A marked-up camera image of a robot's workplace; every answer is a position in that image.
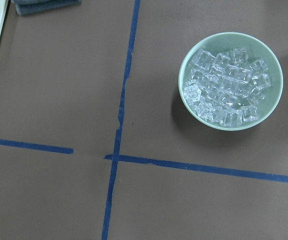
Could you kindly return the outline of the green bowl of ice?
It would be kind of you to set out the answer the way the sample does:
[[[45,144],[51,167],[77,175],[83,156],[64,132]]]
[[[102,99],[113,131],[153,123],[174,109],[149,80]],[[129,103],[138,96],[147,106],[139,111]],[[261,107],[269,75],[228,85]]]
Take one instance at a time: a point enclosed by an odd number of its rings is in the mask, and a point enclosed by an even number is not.
[[[185,56],[178,90],[190,114],[222,131],[258,125],[276,108],[283,74],[273,51],[239,32],[221,32],[199,41]]]

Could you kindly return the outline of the grey folded cloth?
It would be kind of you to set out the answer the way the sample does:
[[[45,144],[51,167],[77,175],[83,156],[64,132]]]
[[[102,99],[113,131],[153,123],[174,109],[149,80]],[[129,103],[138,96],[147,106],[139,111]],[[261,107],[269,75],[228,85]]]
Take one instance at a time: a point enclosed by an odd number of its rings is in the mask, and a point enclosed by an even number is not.
[[[29,15],[80,4],[81,0],[12,0],[19,15]]]

